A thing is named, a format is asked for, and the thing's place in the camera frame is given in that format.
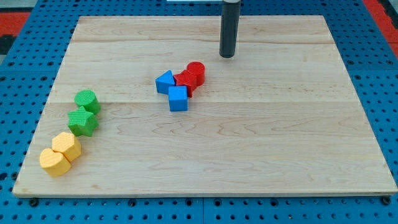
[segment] red cylinder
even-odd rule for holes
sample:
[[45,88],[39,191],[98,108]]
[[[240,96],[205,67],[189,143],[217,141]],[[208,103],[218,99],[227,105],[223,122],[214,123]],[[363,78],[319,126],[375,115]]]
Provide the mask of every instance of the red cylinder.
[[187,65],[187,71],[197,78],[197,86],[205,82],[205,65],[201,62],[191,62]]

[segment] black cylinder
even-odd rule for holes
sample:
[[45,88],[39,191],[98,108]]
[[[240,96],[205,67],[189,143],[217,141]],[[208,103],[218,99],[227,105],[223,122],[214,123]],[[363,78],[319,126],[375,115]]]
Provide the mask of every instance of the black cylinder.
[[236,36],[238,34],[241,1],[228,3],[223,1],[221,15],[220,55],[224,58],[233,57],[235,54]]

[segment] green cylinder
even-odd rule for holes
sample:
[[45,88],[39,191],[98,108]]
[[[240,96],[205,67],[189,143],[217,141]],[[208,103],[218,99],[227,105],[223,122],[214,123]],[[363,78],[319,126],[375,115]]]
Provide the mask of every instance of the green cylinder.
[[92,90],[82,90],[75,96],[77,106],[83,106],[87,111],[97,114],[101,110],[100,103]]

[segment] green block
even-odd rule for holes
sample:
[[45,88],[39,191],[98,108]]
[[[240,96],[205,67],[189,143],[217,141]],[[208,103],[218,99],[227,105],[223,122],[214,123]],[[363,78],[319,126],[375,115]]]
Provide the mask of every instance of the green block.
[[69,112],[68,116],[68,127],[75,136],[85,135],[91,137],[94,129],[98,127],[98,121],[94,114],[86,111],[83,106]]
[[96,115],[101,110],[101,105],[92,90],[82,90],[75,96],[75,103],[77,106],[84,106],[89,112]]

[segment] yellow block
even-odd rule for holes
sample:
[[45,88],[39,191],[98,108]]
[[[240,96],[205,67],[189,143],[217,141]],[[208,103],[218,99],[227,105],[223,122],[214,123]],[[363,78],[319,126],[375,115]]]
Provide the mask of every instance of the yellow block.
[[49,148],[40,154],[40,166],[52,177],[63,175],[70,169],[70,163],[65,156]]
[[62,132],[52,139],[52,150],[61,152],[69,162],[81,155],[81,145],[72,133]]

